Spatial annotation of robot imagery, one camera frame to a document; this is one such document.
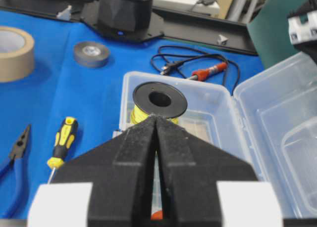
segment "black spool flange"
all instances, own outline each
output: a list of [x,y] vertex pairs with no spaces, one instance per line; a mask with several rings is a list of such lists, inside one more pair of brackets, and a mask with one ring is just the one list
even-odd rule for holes
[[179,117],[187,109],[183,93],[161,82],[138,85],[133,91],[133,100],[146,114],[156,114],[167,119]]

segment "brown packing tape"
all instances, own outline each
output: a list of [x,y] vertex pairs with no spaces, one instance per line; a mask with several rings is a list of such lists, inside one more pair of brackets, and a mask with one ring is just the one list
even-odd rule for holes
[[[10,27],[0,27],[0,35],[2,35],[2,38],[0,37],[0,82],[19,80],[31,74],[34,70],[32,36],[20,29]],[[5,38],[6,35],[18,38],[16,44],[22,42],[23,46],[14,50],[17,45],[11,45],[15,42]]]

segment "pliers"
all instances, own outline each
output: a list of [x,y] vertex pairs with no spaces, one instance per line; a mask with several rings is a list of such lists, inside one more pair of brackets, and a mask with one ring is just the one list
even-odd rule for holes
[[18,207],[19,199],[22,195],[22,184],[23,184],[23,162],[22,157],[29,139],[31,125],[28,125],[24,132],[21,134],[19,139],[14,143],[13,148],[9,156],[0,163],[0,178],[9,169],[10,165],[14,166],[15,172],[15,193],[12,199],[11,205],[7,208],[4,213],[0,214],[0,219],[11,218],[13,213]]

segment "screwdriver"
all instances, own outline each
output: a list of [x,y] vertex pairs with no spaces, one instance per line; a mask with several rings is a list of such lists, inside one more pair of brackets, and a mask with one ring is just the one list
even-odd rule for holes
[[53,156],[48,160],[48,166],[52,169],[48,183],[51,182],[56,169],[64,164],[65,157],[71,144],[74,142],[78,129],[78,122],[73,117],[66,117],[55,137]]

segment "blue work mat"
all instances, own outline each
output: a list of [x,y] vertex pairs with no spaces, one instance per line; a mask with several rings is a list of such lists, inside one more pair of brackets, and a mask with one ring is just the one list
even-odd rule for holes
[[[128,44],[104,39],[82,23],[46,20],[0,11],[0,26],[22,29],[35,39],[35,71],[11,83],[0,83],[0,162],[10,153],[12,144],[31,124],[31,135],[24,155],[24,196],[15,215],[25,219],[38,186],[46,183],[51,170],[46,162],[52,155],[55,134],[66,116],[77,118],[78,136],[67,160],[81,155],[111,139],[118,129],[122,81],[125,73],[141,71],[157,74],[150,58],[161,45],[187,45],[156,39],[141,44]],[[90,69],[77,64],[73,48],[78,42],[95,41],[106,45],[110,59],[106,66]],[[264,68],[256,56],[227,53],[187,45],[211,53],[221,53],[241,68],[240,82]],[[187,51],[173,50],[173,53]],[[204,59],[188,63],[182,69],[186,76],[197,69],[216,64]],[[209,78],[221,84],[223,74]],[[227,88],[231,91],[236,69],[229,67]],[[15,188],[12,169],[0,179],[0,213],[10,204]]]

